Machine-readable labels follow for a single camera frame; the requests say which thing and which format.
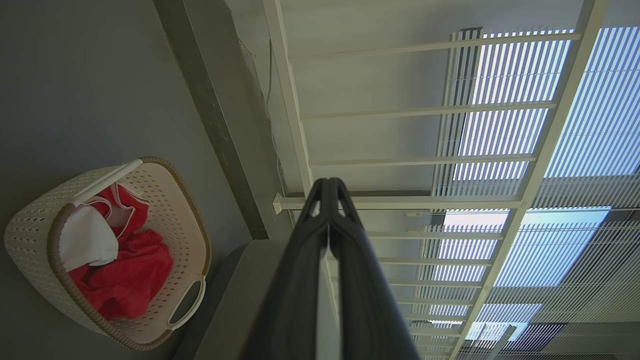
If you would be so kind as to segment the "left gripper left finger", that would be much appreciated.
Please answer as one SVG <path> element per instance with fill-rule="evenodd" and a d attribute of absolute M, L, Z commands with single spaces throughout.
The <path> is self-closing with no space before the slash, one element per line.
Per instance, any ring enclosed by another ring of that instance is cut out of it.
<path fill-rule="evenodd" d="M 242 351 L 242 360 L 316 360 L 320 261 L 329 222 L 316 180 Z"/>

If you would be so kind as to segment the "plain red garment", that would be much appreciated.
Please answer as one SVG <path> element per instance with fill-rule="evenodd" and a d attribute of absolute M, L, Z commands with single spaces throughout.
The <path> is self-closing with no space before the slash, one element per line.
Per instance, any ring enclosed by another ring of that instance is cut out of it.
<path fill-rule="evenodd" d="M 154 230 L 141 230 L 118 242 L 113 262 L 68 272 L 84 298 L 108 321 L 144 316 L 174 266 L 169 247 Z"/>

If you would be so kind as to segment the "red garment with white trim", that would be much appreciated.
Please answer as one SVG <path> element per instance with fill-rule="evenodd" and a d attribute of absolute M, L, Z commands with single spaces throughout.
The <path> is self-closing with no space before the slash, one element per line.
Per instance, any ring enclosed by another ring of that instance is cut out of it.
<path fill-rule="evenodd" d="M 147 199 L 121 182 L 112 183 L 83 205 L 97 210 L 118 240 L 140 230 L 147 221 L 150 208 Z"/>

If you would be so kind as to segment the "white louvred window screen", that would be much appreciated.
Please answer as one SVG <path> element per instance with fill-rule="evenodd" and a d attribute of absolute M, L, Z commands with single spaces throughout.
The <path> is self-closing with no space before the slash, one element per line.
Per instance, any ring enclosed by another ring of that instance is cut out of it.
<path fill-rule="evenodd" d="M 449 51 L 444 105 L 553 100 L 571 40 Z M 551 109 L 442 115 L 437 156 L 534 153 Z M 436 196 L 517 195 L 531 160 L 435 165 Z M 455 360 L 640 360 L 640 27 L 604 27 Z"/>

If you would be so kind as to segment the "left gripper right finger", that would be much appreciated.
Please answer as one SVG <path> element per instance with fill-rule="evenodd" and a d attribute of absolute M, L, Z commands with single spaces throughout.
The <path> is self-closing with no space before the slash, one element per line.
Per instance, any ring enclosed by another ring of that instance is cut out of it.
<path fill-rule="evenodd" d="M 420 360 L 345 183 L 329 180 L 329 248 L 338 260 L 342 360 Z"/>

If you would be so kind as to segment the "white metal railing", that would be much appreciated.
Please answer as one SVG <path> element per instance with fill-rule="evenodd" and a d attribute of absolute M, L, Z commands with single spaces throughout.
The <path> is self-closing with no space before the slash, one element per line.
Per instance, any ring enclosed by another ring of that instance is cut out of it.
<path fill-rule="evenodd" d="M 583 0 L 580 14 L 577 19 L 574 32 L 566 33 L 546 33 L 543 35 L 527 35 L 527 36 L 508 36 L 502 38 L 475 38 L 460 41 L 449 41 L 443 43 L 428 43 L 416 45 L 406 48 L 383 48 L 377 50 L 355 51 L 349 54 L 332 54 L 321 55 L 321 59 L 329 59 L 329 57 L 338 58 L 343 56 L 355 55 L 384 55 L 384 54 L 400 54 L 416 51 L 430 51 L 441 49 L 482 47 L 482 45 L 490 44 L 506 44 L 514 43 L 544 43 L 546 41 L 571 41 L 567 47 L 567 55 L 565 57 L 562 71 L 558 78 L 557 86 L 553 92 L 551 101 L 546 102 L 514 102 L 495 103 L 495 104 L 466 104 L 453 105 L 449 107 L 441 106 L 432 109 L 419 109 L 411 111 L 378 111 L 378 112 L 345 112 L 342 114 L 326 114 L 311 116 L 309 119 L 333 119 L 333 118 L 357 118 L 357 117 L 416 117 L 429 115 L 445 115 L 445 114 L 470 114 L 478 112 L 498 112 L 509 110 L 525 110 L 525 109 L 548 109 L 547 116 L 541 125 L 541 132 L 536 138 L 533 153 L 500 153 L 488 155 L 464 155 L 464 156 L 436 156 L 432 158 L 420 158 L 419 160 L 407 161 L 387 161 L 387 162 L 332 162 L 329 166 L 415 166 L 415 165 L 458 165 L 458 164 L 480 164 L 480 163 L 525 163 L 526 169 L 519 181 L 517 192 L 512 195 L 460 195 L 460 196 L 356 196 L 352 197 L 354 206 L 357 210 L 463 210 L 463 209 L 509 209 L 509 216 L 502 228 L 502 232 L 498 233 L 471 233 L 462 232 L 457 235 L 458 239 L 480 239 L 481 236 L 494 236 L 499 240 L 493 250 L 492 257 L 484 262 L 471 259 L 441 259 L 440 265 L 457 265 L 457 266 L 483 266 L 486 269 L 482 281 L 471 283 L 472 285 L 480 285 L 480 290 L 476 293 L 472 302 L 462 303 L 460 301 L 448 303 L 434 303 L 435 305 L 454 305 L 466 306 L 466 320 L 463 320 L 464 328 L 458 329 L 458 333 L 445 335 L 444 332 L 435 332 L 428 335 L 421 332 L 423 337 L 458 337 L 457 342 L 451 348 L 447 355 L 447 360 L 455 360 L 460 348 L 468 334 L 473 322 L 477 320 L 481 310 L 482 303 L 486 300 L 490 287 L 490 282 L 498 278 L 500 267 L 506 260 L 508 248 L 514 243 L 519 222 L 523 219 L 526 210 L 531 206 L 538 185 L 540 184 L 544 170 L 546 170 L 554 147 L 558 143 L 560 130 L 562 130 L 569 116 L 569 110 L 576 92 L 578 91 L 579 82 L 583 76 L 589 56 L 594 48 L 595 40 L 601 29 L 610 0 Z M 310 165 L 309 153 L 306 142 L 306 133 L 304 131 L 303 119 L 300 114 L 300 106 L 298 103 L 298 92 L 294 78 L 293 66 L 290 61 L 290 53 L 286 29 L 284 25 L 284 16 L 282 14 L 281 0 L 262 0 L 263 8 L 266 16 L 266 23 L 269 30 L 270 40 L 274 48 L 275 65 L 278 71 L 278 80 L 281 86 L 282 96 L 285 105 L 286 118 L 289 123 L 291 137 L 294 143 L 295 159 L 298 163 L 300 171 L 302 189 L 304 190 L 304 198 L 283 198 L 274 200 L 274 209 L 281 211 L 283 209 L 297 210 L 302 209 L 300 201 L 307 200 L 313 185 L 313 169 Z M 453 232 L 442 232 L 440 235 L 446 235 L 450 239 L 455 237 Z"/>

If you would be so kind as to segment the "cream perforated laundry basket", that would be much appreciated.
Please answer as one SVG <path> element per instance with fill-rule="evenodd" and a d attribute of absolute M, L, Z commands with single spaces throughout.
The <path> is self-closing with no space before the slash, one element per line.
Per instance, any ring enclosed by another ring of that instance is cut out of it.
<path fill-rule="evenodd" d="M 150 201 L 146 226 L 162 235 L 174 264 L 144 315 L 107 320 L 63 267 L 58 250 L 73 211 L 108 186 L 122 182 Z M 42 194 L 7 224 L 4 244 L 30 284 L 62 314 L 131 351 L 150 351 L 188 323 L 205 297 L 211 244 L 182 177 L 166 160 L 145 156 L 77 175 Z"/>

